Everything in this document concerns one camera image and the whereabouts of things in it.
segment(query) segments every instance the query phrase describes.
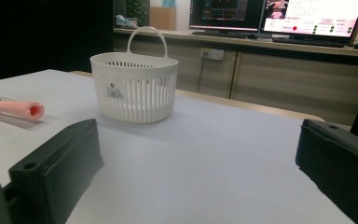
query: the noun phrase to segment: basket label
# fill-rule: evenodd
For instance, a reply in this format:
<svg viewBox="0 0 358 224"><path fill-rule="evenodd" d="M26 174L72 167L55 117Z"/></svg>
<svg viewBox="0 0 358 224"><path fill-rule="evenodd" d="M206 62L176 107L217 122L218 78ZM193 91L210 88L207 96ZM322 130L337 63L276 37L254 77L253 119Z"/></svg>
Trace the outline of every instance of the basket label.
<svg viewBox="0 0 358 224"><path fill-rule="evenodd" d="M107 97L114 98L117 100L127 100L126 95L126 86L121 83L110 83L110 85L106 88Z"/></svg>

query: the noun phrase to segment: computer monitor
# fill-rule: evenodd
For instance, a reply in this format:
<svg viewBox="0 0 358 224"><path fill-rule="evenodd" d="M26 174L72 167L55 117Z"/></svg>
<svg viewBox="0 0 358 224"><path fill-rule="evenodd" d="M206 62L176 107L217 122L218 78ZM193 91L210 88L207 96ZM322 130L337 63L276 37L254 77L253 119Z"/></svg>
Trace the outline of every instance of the computer monitor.
<svg viewBox="0 0 358 224"><path fill-rule="evenodd" d="M266 0L261 32L349 42L358 25L358 0Z"/></svg>
<svg viewBox="0 0 358 224"><path fill-rule="evenodd" d="M191 0L189 29L257 33L263 0Z"/></svg>

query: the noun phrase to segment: wall socket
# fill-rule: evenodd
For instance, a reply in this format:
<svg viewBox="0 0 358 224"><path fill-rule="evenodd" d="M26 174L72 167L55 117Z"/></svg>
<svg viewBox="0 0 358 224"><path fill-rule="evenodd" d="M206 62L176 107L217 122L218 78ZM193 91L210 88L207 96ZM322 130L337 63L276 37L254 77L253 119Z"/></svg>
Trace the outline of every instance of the wall socket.
<svg viewBox="0 0 358 224"><path fill-rule="evenodd" d="M223 60L223 57L225 56L225 51L222 49L206 49L201 48L200 57L202 58L204 53L205 58L207 59L214 59L214 60Z"/></svg>

